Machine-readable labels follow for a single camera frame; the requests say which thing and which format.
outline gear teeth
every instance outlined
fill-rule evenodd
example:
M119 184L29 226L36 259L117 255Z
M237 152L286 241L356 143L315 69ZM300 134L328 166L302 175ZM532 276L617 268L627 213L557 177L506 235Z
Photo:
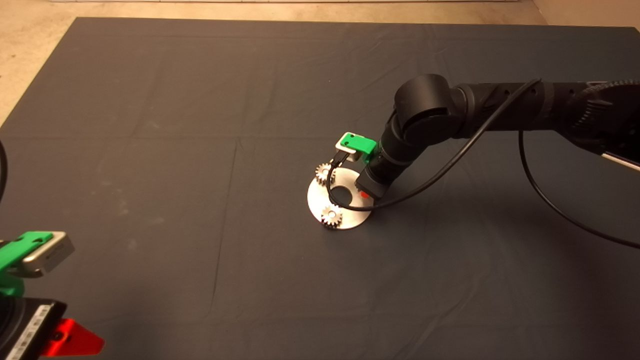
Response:
M326 185L326 175L331 170L331 165L327 163L320 164L316 167L316 181L320 185ZM331 173L331 184L335 182L335 171Z
M329 205L322 210L320 219L324 226L336 229L342 223L342 209L336 205Z

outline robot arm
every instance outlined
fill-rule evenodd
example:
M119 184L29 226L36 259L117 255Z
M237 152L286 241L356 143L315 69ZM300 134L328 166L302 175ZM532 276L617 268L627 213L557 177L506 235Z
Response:
M436 74L403 84L395 110L356 180L375 199L430 145L469 138L521 83L449 87ZM576 146L638 168L640 81L538 82L488 128L489 131L554 130Z

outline gear base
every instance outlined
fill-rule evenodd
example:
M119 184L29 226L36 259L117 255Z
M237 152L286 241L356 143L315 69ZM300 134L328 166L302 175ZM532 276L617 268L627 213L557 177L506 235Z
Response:
M365 198L360 195L360 191L356 188L356 179L358 178L358 172L348 168L336 168L333 173L335 174L335 182L332 185L332 188L337 186L342 186L349 190L351 193L351 203L349 205L352 206L371 206L373 205L372 198ZM307 191L307 204L309 205L309 210L311 210L311 214L324 225L322 220L323 210L333 204L329 200L329 195L326 192L326 187L318 183L318 181L313 178L311 180L311 184L309 184L309 189ZM342 219L340 224L332 227L336 230L346 230L352 229L367 220L370 211L352 211L347 209L339 208L342 213Z

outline black cable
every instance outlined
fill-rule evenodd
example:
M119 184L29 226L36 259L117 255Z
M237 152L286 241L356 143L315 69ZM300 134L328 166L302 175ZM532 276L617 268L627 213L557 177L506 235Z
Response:
M9 173L8 163L4 145L2 144L2 141L0 141L0 202L2 202L4 188L6 188L6 178Z
M525 156L525 152L524 152L524 132L522 130L518 132L518 148L520 149L520 161L522 162L522 168L524 169L524 173L527 175L527 179L529 180L529 183L533 187L533 190L536 190L536 193L542 198L542 200L544 200L544 202L546 202L547 205L549 205L549 207L551 207L556 213L558 213L558 215L560 215L561 217L563 217L565 220L569 221L573 225L580 227L582 230L585 230L591 234L599 236L605 240L613 241L614 243L619 243L620 245L626 245L628 247L633 247L635 249L640 249L640 243L623 240L615 236L611 236L609 234L601 233L600 231L597 231L596 229L593 229L579 222L578 220L564 213L564 211L560 210L553 202L551 202L551 200L549 200L549 198L545 195L545 193L542 192L542 190L540 189L536 181L533 179L533 176L531 175L531 171L529 170L529 164L527 163L527 157Z
M533 79L530 82L522 85L515 92L513 92L513 94L511 94L491 114L491 116L489 116L489 118L486 119L486 121L473 134L473 136L471 136L469 138L469 140L467 140L467 142L464 144L464 146L460 150L458 150L458 152L434 176L431 177L431 179L427 180L425 183L423 183L422 185L420 185L419 187L417 187L413 191L411 191L411 192L409 192L409 193L407 193L407 194L405 194L405 195L403 195L401 197L398 197L396 199L389 200L389 201L386 201L386 202L382 202L380 204L375 204L373 206L356 207L356 206L350 206L348 204L343 204L339 200L337 200L335 198L335 196L333 196L333 194L331 193L330 181L327 181L326 182L326 191L327 191L327 193L329 195L329 200L332 203L334 203L335 205L338 205L338 206L340 206L341 208L344 208L344 209L353 210L353 211L372 211L372 210L375 210L375 209L381 209L381 208L386 208L386 207L391 206L391 205L395 205L395 204L397 204L399 202L405 201L407 199L410 199L410 198L418 195L419 193L421 193L424 190L426 190L427 188L429 188L431 185L435 184L436 181L438 181L441 177L443 177L467 153L467 151L469 151L469 149L471 149L471 146L473 146L476 143L478 138L480 138L480 136L487 130L487 128L489 128L489 126L491 126L491 124L493 124L495 119L497 119L498 117L500 117L500 115L502 115L502 113L509 107L509 105L511 105L511 103L513 101L517 100L524 92L526 92L528 89L530 89L532 86L534 86L535 84L537 84L539 82L540 82L540 79ZM338 166L339 163L342 163L342 162L341 161L336 161L336 159L334 159L332 161L331 168L329 169L329 173L327 174L327 179L331 179L331 174L333 173L333 171L335 170L335 168Z

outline metal gear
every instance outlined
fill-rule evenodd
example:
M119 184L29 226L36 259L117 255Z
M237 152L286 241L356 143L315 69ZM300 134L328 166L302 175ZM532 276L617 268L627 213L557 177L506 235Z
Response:
M320 219L324 226L335 229L342 222L342 209L336 205L329 205L322 210Z
M316 168L316 181L320 185L326 185L326 175L329 174L329 170L331 170L331 165L324 163L320 164ZM331 174L331 184L335 181L335 171Z

